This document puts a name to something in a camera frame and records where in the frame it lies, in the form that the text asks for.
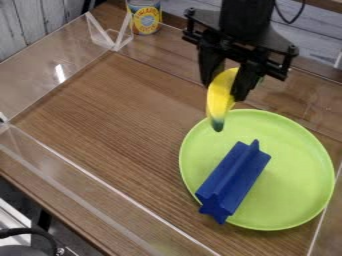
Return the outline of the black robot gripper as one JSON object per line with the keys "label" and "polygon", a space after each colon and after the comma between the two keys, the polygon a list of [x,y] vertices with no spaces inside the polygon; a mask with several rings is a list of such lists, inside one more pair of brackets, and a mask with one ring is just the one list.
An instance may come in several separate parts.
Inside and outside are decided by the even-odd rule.
{"label": "black robot gripper", "polygon": [[197,47],[200,81],[208,87],[224,71],[224,61],[240,64],[231,95],[244,101],[264,75],[287,77],[298,47],[273,30],[276,0],[221,0],[217,11],[189,7],[183,39]]}

